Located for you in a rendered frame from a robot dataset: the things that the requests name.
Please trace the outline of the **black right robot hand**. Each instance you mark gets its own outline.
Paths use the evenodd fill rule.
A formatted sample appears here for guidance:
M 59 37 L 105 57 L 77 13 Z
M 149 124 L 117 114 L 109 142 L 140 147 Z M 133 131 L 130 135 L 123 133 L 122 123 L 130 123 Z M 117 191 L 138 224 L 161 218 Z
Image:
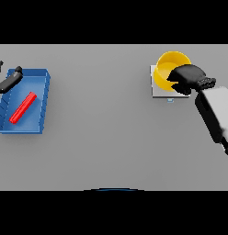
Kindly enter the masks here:
M 190 95 L 191 90 L 200 92 L 213 88 L 216 84 L 215 78 L 209 78 L 198 66 L 185 64 L 173 69 L 167 77 L 172 82 L 172 88 L 182 95 Z

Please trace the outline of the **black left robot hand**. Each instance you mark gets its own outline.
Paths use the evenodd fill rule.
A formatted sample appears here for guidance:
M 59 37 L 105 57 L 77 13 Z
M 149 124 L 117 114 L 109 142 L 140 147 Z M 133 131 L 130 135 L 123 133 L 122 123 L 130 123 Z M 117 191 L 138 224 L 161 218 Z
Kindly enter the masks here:
M 3 64 L 4 63 L 0 61 L 0 73 Z M 6 94 L 10 89 L 17 85 L 22 80 L 22 78 L 22 68 L 18 66 L 11 75 L 9 75 L 4 81 L 0 83 L 0 94 Z

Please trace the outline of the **yellow bowl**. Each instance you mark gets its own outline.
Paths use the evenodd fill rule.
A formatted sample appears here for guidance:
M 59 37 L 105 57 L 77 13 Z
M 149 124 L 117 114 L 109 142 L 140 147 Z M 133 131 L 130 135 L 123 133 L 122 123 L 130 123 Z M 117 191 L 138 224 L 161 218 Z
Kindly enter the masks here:
M 167 92 L 173 92 L 172 85 L 175 82 L 167 80 L 169 74 L 178 66 L 191 64 L 187 55 L 180 51 L 167 51 L 158 59 L 154 71 L 154 82 L 159 88 Z

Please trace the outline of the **red beaker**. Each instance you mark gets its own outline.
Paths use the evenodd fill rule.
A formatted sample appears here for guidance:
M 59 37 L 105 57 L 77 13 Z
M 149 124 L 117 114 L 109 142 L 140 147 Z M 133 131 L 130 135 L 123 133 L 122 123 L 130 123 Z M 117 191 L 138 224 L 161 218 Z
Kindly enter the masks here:
M 14 113 L 9 118 L 9 121 L 12 124 L 17 124 L 18 121 L 22 118 L 25 112 L 29 109 L 29 107 L 36 100 L 37 95 L 33 92 L 29 92 L 25 99 L 21 102 L 18 108 L 14 111 Z

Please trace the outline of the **pale square measuring scale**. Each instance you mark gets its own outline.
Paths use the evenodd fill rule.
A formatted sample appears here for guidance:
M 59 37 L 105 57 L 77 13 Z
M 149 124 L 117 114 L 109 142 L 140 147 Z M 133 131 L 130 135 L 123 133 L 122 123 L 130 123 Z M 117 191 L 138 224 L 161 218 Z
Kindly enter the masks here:
M 176 91 L 166 91 L 160 88 L 154 81 L 154 65 L 150 66 L 151 87 L 153 98 L 165 98 L 168 103 L 173 103 L 176 98 L 188 98 L 188 95 L 182 95 Z

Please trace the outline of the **blue tray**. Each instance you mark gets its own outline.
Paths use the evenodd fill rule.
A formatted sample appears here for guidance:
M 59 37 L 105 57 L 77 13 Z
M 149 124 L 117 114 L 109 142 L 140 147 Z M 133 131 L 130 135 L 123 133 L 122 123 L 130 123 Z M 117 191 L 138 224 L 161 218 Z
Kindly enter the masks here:
M 22 80 L 1 94 L 0 133 L 41 134 L 50 90 L 47 69 L 23 69 Z

